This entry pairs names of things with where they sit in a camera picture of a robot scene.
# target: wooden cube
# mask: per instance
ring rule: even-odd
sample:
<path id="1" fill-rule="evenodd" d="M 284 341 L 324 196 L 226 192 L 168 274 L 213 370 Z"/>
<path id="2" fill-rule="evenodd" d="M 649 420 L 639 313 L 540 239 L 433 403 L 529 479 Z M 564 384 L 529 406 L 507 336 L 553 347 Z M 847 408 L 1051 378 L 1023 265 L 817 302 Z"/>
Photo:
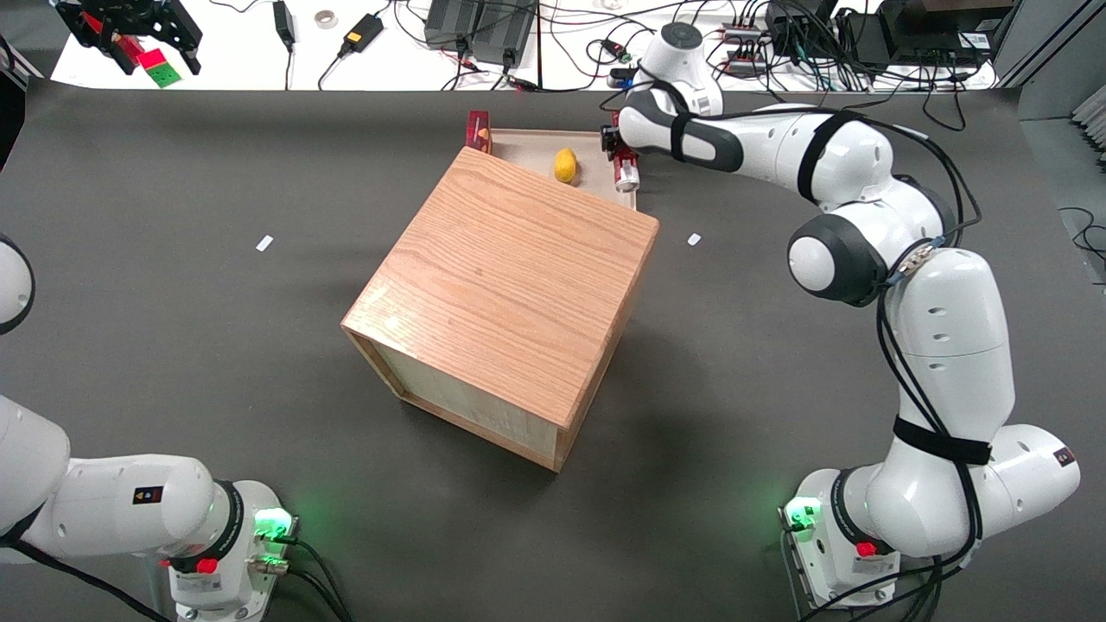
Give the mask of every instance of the wooden cube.
<path id="1" fill-rule="evenodd" d="M 658 228 L 462 148 L 342 329 L 400 398 L 559 471 Z"/>

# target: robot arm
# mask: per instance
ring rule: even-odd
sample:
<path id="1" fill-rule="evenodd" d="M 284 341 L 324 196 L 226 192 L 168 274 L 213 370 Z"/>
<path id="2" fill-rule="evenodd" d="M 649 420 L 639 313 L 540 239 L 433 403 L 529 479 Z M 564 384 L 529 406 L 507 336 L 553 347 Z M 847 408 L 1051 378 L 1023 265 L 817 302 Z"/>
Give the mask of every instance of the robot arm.
<path id="1" fill-rule="evenodd" d="M 31 263 L 15 242 L 0 234 L 0 335 L 22 323 L 33 303 L 34 272 L 31 271 Z"/>
<path id="2" fill-rule="evenodd" d="M 273 538 L 295 528 L 268 486 L 212 479 L 195 458 L 71 458 L 59 426 L 3 396 L 0 499 L 0 563 L 153 556 L 177 613 L 207 622 L 264 615 L 286 570 Z"/>
<path id="3" fill-rule="evenodd" d="M 693 27 L 661 29 L 619 112 L 620 139 L 775 184 L 818 206 L 822 214 L 789 242 L 791 274 L 816 297 L 856 307 L 886 290 L 880 313 L 901 350 L 893 361 L 898 374 L 917 377 L 949 436 L 983 450 L 968 467 L 982 519 L 975 539 L 1066 499 L 1079 483 L 1071 450 L 1043 429 L 1003 426 L 1014 403 L 1005 313 L 987 261 L 940 247 L 958 228 L 952 209 L 891 174 L 890 143 L 859 115 L 796 104 L 718 114 L 703 60 Z M 815 471 L 783 508 L 816 605 L 881 604 L 894 594 L 900 553 L 947 556 L 971 546 L 958 470 L 964 460 L 931 446 L 937 431 L 902 387 L 895 432 L 883 463 Z"/>
<path id="4" fill-rule="evenodd" d="M 192 74 L 204 32 L 180 0 L 50 0 L 77 43 L 111 56 L 127 75 L 136 66 L 134 37 L 153 37 L 180 52 Z"/>

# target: white tray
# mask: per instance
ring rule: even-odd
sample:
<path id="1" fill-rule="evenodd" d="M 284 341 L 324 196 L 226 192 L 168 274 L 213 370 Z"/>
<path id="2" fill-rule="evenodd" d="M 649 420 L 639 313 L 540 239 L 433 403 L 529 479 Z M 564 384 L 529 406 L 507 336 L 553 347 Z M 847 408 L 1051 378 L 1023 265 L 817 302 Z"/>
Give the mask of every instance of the white tray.
<path id="1" fill-rule="evenodd" d="M 615 189 L 615 165 L 599 146 L 598 132 L 547 129 L 491 129 L 491 153 L 507 162 L 553 177 L 553 158 L 568 147 L 576 153 L 578 169 L 572 185 L 607 200 L 637 210 L 637 193 Z"/>

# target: white table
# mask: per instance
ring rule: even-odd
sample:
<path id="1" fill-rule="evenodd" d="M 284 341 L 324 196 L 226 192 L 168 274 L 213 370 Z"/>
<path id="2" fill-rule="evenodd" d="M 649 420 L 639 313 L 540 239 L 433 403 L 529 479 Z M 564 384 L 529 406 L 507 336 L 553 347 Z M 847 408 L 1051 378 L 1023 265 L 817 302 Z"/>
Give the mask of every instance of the white table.
<path id="1" fill-rule="evenodd" d="M 288 54 L 273 30 L 273 14 L 270 6 L 271 0 L 259 0 L 249 11 L 240 14 L 229 8 L 210 3 L 208 0 L 181 0 L 189 13 L 204 31 L 204 39 L 200 42 L 198 58 L 204 68 L 199 75 L 191 75 L 176 50 L 168 45 L 156 42 L 152 39 L 143 41 L 147 49 L 154 46 L 161 48 L 166 59 L 184 76 L 184 80 L 169 86 L 169 90 L 243 90 L 243 91 L 265 91 L 282 90 L 284 87 L 284 69 L 288 62 Z M 219 0 L 227 1 L 238 8 L 244 8 L 249 0 Z M 385 30 L 365 50 L 364 53 L 353 54 L 342 61 L 330 74 L 324 83 L 327 91 L 437 91 L 457 72 L 456 61 L 438 50 L 429 50 L 408 37 L 400 29 L 400 24 L 411 34 L 421 39 L 424 37 L 422 22 L 413 13 L 425 17 L 430 4 L 430 0 L 410 0 L 410 11 L 404 3 L 387 4 L 385 0 L 285 0 L 289 9 L 295 19 L 298 43 L 292 64 L 293 90 L 315 90 L 320 75 L 326 66 L 334 60 L 343 35 L 354 23 L 366 12 L 380 12 L 384 20 Z M 617 2 L 620 8 L 608 10 L 599 4 L 601 1 Z M 650 8 L 674 4 L 667 0 L 543 0 L 549 2 L 549 7 L 543 7 L 542 14 L 564 22 L 588 22 L 602 20 L 601 15 L 573 12 L 574 10 L 607 11 L 616 13 L 630 13 L 647 10 Z M 688 2 L 680 7 L 679 19 L 691 21 L 695 11 L 703 4 L 702 2 Z M 857 10 L 865 10 L 864 0 L 842 0 L 839 7 L 852 7 Z M 879 0 L 867 2 L 868 10 L 874 11 L 879 4 Z M 705 3 L 699 13 L 697 25 L 703 31 L 708 39 L 708 50 L 714 48 L 719 41 L 719 35 L 709 33 L 718 28 L 723 21 L 729 23 L 733 19 L 733 8 L 741 11 L 745 6 L 744 1 L 735 1 L 731 4 L 729 0 L 712 0 Z M 314 14 L 321 10 L 331 10 L 338 18 L 338 24 L 330 30 L 322 30 L 314 23 Z M 672 20 L 675 7 L 658 10 L 653 13 L 634 15 L 634 19 L 654 29 Z M 577 89 L 586 85 L 591 80 L 581 74 L 572 63 L 575 60 L 585 72 L 592 72 L 595 63 L 587 60 L 584 48 L 589 41 L 604 39 L 611 29 L 620 20 L 609 19 L 598 24 L 591 25 L 562 25 L 551 24 L 542 21 L 542 64 L 543 85 L 546 89 Z M 538 20 L 534 20 L 536 29 Z M 627 24 L 619 28 L 612 37 L 620 43 L 626 42 L 640 27 Z M 643 32 L 635 37 L 628 45 L 628 51 L 635 56 L 640 56 L 648 46 L 654 35 Z M 572 60 L 557 45 L 560 42 L 572 54 Z M 711 62 L 719 63 L 726 58 L 728 50 L 734 46 L 722 45 L 712 55 Z M 520 66 L 511 73 L 520 79 L 535 82 L 538 77 L 538 45 L 536 37 L 531 33 L 525 52 Z M 605 75 L 614 65 L 606 65 L 599 69 L 599 74 Z M 489 70 L 487 74 L 477 74 L 462 77 L 458 90 L 486 91 L 499 77 L 500 68 L 490 64 L 482 64 L 480 69 Z M 891 71 L 904 74 L 920 76 L 932 70 L 918 70 L 918 68 L 891 68 Z M 836 77 L 836 72 L 831 71 L 831 76 L 836 89 L 842 84 Z M 814 91 L 817 86 L 815 77 L 808 73 L 806 68 L 795 68 L 787 63 L 773 70 L 773 89 L 778 91 Z M 939 75 L 947 75 L 941 70 Z M 71 37 L 65 44 L 58 66 L 54 69 L 52 80 L 87 86 L 94 89 L 156 89 L 154 82 L 137 69 L 133 75 L 126 75 L 119 71 L 118 66 L 111 59 L 103 56 L 98 50 L 82 48 Z M 990 64 L 983 68 L 975 76 L 967 81 L 969 89 L 987 89 L 995 80 L 994 72 Z M 723 76 L 722 87 L 728 91 L 763 91 L 763 81 L 738 80 Z M 897 79 L 877 80 L 874 90 L 891 90 L 899 84 Z M 904 85 L 908 89 L 912 84 Z M 589 86 L 591 90 L 606 90 L 605 80 L 597 79 Z"/>

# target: paper tag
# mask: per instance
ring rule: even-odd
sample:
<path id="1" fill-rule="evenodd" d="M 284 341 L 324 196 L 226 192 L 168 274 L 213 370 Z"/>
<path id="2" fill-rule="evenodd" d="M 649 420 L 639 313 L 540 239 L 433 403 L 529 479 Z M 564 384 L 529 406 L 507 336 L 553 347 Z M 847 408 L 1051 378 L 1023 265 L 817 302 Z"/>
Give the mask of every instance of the paper tag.
<path id="1" fill-rule="evenodd" d="M 222 577 L 215 574 L 177 574 L 177 591 L 186 593 L 217 592 L 222 589 Z"/>
<path id="2" fill-rule="evenodd" d="M 960 46 L 975 50 L 990 50 L 991 42 L 982 32 L 961 32 Z"/>
<path id="3" fill-rule="evenodd" d="M 856 574 L 887 574 L 895 570 L 895 562 L 879 557 L 853 558 L 853 572 Z"/>
<path id="4" fill-rule="evenodd" d="M 1002 23 L 1002 20 L 983 20 L 979 22 L 979 25 L 975 27 L 975 30 L 981 32 L 987 30 L 994 30 L 999 28 L 1000 23 Z"/>

